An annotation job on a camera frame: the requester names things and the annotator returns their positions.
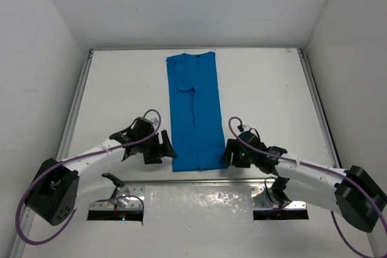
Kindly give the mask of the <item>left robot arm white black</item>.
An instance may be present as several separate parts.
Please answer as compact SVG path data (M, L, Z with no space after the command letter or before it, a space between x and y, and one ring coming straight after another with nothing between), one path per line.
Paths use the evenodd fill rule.
M77 158L44 161L31 183L25 205L56 226L81 204L128 194L125 183L104 169L139 153L145 164L177 157L167 131L157 133L156 129L152 121L137 117L129 127Z

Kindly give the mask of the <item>blue t shirt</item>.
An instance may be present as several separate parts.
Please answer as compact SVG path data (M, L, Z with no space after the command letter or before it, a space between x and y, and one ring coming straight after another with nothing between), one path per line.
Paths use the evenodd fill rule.
M166 59L173 172L225 168L215 53L180 54Z

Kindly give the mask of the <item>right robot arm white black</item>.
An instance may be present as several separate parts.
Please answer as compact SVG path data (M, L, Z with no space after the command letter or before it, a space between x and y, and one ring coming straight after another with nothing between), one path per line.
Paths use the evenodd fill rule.
M227 141L220 159L225 166L249 168L274 175L272 197L283 205L304 201L341 215L354 228L370 233L386 206L386 194L359 166L349 169L322 167L277 146L267 147L260 138L245 131Z

